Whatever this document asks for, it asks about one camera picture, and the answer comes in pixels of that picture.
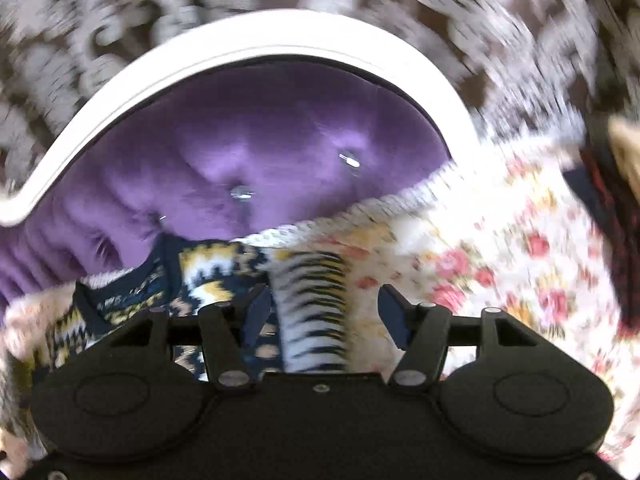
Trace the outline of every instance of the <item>purple tufted headboard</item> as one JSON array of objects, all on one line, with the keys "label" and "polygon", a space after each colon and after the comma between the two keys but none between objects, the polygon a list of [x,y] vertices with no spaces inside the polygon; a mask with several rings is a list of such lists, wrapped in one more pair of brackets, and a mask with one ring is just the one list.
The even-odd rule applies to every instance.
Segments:
[{"label": "purple tufted headboard", "polygon": [[272,59],[192,76],[109,127],[23,223],[1,229],[0,306],[135,266],[161,230],[230,239],[333,216],[447,159],[421,111],[335,66]]}]

